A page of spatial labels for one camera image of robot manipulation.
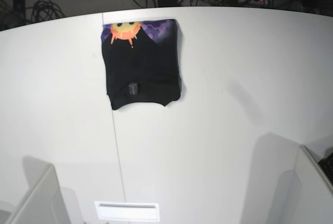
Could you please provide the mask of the black keyboard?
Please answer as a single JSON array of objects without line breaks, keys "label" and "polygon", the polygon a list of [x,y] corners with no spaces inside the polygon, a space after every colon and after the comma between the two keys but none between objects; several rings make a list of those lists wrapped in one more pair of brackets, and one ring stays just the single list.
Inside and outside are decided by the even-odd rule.
[{"label": "black keyboard", "polygon": [[327,158],[320,160],[318,164],[330,182],[333,183],[333,153]]}]

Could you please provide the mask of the black T-shirt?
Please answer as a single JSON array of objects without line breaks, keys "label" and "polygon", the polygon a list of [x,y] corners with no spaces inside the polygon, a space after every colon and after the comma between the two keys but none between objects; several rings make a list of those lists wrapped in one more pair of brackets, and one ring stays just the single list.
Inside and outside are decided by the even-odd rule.
[{"label": "black T-shirt", "polygon": [[101,50],[111,107],[138,102],[163,106],[181,97],[174,19],[104,24]]}]

